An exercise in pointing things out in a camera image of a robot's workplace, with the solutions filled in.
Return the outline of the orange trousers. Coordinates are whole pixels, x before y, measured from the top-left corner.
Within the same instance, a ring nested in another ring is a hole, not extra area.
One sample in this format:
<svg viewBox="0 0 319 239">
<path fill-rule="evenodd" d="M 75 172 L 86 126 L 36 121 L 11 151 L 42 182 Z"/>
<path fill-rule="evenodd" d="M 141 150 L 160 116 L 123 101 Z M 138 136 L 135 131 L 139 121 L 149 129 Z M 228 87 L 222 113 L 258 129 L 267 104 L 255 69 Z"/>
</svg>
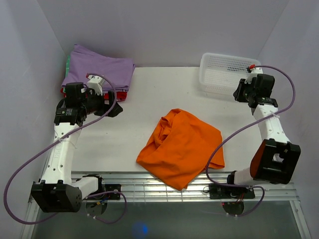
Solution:
<svg viewBox="0 0 319 239">
<path fill-rule="evenodd" d="M 172 109 L 161 117 L 136 162 L 166 185 L 183 190 L 206 167 L 223 169 L 221 132 L 191 113 Z"/>
</svg>

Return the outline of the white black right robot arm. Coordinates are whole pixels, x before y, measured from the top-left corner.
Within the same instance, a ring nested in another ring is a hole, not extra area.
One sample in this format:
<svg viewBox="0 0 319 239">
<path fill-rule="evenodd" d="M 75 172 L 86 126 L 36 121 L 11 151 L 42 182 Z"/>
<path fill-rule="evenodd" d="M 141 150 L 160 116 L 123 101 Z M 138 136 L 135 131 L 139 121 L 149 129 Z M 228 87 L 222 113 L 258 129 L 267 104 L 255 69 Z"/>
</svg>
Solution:
<svg viewBox="0 0 319 239">
<path fill-rule="evenodd" d="M 231 198 L 243 192 L 243 185 L 288 184 L 299 160 L 301 148 L 288 139 L 276 114 L 278 103 L 271 98 L 274 84 L 273 76 L 251 73 L 247 79 L 240 80 L 233 94 L 236 101 L 248 104 L 258 122 L 262 142 L 250 166 L 227 177 L 225 192 Z"/>
</svg>

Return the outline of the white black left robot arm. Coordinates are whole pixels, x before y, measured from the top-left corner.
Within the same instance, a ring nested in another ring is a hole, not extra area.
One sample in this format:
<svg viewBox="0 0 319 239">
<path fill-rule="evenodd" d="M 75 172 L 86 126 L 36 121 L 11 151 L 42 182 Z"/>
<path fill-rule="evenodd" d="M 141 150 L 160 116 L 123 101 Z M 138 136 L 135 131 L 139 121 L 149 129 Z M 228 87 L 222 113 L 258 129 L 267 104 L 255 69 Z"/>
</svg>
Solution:
<svg viewBox="0 0 319 239">
<path fill-rule="evenodd" d="M 105 103 L 102 86 L 105 79 L 98 76 L 84 83 L 68 83 L 65 98 L 56 107 L 54 130 L 57 144 L 51 150 L 47 168 L 39 183 L 34 183 L 31 195 L 45 213 L 77 212 L 82 200 L 91 195 L 102 198 L 106 187 L 96 174 L 72 182 L 71 168 L 76 143 L 87 115 L 116 117 L 123 109 L 109 92 Z"/>
</svg>

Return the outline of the red folded trousers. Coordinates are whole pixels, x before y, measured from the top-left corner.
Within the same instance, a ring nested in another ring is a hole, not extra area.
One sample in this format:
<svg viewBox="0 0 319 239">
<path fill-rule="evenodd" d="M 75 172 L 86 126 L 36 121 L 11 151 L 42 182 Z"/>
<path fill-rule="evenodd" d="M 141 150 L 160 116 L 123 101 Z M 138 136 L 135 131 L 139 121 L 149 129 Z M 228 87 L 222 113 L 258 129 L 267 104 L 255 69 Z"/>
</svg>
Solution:
<svg viewBox="0 0 319 239">
<path fill-rule="evenodd" d="M 65 89 L 62 87 L 61 90 L 60 90 L 61 94 L 66 97 L 66 93 L 65 93 Z M 117 93 L 116 93 L 116 97 L 117 97 L 117 101 L 118 102 L 123 102 L 126 100 L 127 98 L 127 94 L 128 94 L 128 91 L 127 90 L 117 90 Z M 108 93 L 105 93 L 104 94 L 104 100 L 108 101 L 109 100 L 109 94 Z"/>
</svg>

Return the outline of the purple folded trousers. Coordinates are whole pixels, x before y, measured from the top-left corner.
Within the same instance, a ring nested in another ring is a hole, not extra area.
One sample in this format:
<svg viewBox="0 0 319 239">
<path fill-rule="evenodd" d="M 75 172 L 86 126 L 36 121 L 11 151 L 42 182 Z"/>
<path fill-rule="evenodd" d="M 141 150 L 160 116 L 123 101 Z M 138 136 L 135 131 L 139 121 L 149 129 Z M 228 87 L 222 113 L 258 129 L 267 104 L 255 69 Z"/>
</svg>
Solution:
<svg viewBox="0 0 319 239">
<path fill-rule="evenodd" d="M 62 86 L 72 82 L 86 84 L 86 75 L 94 73 L 110 80 L 118 91 L 127 92 L 134 70 L 135 64 L 131 58 L 107 57 L 75 44 L 70 53 L 69 71 Z"/>
</svg>

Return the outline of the green folded trousers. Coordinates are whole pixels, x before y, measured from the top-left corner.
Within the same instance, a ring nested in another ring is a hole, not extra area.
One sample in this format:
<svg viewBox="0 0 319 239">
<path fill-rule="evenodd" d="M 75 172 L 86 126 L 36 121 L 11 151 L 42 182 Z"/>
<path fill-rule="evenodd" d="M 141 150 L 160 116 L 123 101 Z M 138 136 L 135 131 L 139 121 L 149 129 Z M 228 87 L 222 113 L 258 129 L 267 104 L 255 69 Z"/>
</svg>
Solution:
<svg viewBox="0 0 319 239">
<path fill-rule="evenodd" d="M 70 68 L 70 55 L 67 56 L 66 64 L 65 64 L 65 78 L 68 76 Z"/>
</svg>

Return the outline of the white plastic basket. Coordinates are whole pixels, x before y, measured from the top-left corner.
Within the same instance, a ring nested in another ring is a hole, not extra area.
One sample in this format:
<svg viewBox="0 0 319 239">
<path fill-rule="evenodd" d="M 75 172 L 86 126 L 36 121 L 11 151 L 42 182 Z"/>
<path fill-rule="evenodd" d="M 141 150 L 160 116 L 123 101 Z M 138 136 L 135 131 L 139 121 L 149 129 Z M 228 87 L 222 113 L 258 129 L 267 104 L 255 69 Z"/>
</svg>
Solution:
<svg viewBox="0 0 319 239">
<path fill-rule="evenodd" d="M 199 66 L 199 86 L 207 93 L 232 96 L 240 79 L 249 76 L 247 68 L 259 64 L 256 59 L 204 53 Z"/>
</svg>

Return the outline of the aluminium frame rail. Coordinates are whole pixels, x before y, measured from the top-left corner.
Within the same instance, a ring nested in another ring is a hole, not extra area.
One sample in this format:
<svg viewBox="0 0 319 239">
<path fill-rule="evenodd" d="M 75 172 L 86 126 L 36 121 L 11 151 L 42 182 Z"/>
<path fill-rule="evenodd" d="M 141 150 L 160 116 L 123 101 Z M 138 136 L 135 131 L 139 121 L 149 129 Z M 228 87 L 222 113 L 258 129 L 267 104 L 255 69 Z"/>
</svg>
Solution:
<svg viewBox="0 0 319 239">
<path fill-rule="evenodd" d="M 23 239 L 310 239 L 294 184 L 265 185 L 255 198 L 244 200 L 245 216 L 232 217 L 229 199 L 211 199 L 209 181 L 198 176 L 184 191 L 176 191 L 148 173 L 105 173 L 109 184 L 120 184 L 125 197 L 110 201 L 100 219 L 87 215 L 93 201 L 78 213 L 49 218 L 34 200 Z"/>
</svg>

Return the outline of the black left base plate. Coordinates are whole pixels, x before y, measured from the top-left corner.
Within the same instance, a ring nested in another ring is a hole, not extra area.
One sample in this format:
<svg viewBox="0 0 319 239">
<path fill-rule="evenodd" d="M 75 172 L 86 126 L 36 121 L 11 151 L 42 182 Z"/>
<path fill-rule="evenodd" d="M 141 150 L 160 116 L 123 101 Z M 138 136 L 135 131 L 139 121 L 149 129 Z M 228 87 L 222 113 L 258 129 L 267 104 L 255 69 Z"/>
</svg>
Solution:
<svg viewBox="0 0 319 239">
<path fill-rule="evenodd" d="M 116 192 L 121 192 L 121 184 L 101 184 L 97 191 L 91 193 L 87 199 L 106 201 L 119 200 L 120 195 Z"/>
</svg>

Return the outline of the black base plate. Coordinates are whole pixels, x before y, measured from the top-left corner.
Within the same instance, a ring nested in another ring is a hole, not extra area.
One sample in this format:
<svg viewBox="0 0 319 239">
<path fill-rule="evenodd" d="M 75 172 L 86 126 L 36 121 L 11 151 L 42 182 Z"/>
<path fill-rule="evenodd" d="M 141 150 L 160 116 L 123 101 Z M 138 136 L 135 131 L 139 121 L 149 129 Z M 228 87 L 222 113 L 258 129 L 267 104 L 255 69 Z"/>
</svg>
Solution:
<svg viewBox="0 0 319 239">
<path fill-rule="evenodd" d="M 106 201 L 119 200 L 120 195 L 116 192 L 121 192 L 121 184 L 101 184 L 97 191 L 91 193 L 87 199 Z"/>
<path fill-rule="evenodd" d="M 212 183 L 208 185 L 208 194 L 210 199 L 237 199 L 242 196 L 243 199 L 255 199 L 253 189 L 220 186 Z"/>
</svg>

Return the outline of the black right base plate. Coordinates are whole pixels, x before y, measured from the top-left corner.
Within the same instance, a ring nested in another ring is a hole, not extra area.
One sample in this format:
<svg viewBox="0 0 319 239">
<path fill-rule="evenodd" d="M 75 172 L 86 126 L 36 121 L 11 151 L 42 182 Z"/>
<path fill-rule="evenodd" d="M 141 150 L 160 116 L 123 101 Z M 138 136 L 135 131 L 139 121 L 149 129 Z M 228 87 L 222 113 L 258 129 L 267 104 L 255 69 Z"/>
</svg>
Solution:
<svg viewBox="0 0 319 239">
<path fill-rule="evenodd" d="M 237 199 L 242 196 L 243 199 L 255 199 L 253 189 L 220 186 L 212 183 L 208 185 L 208 194 L 210 199 Z"/>
</svg>

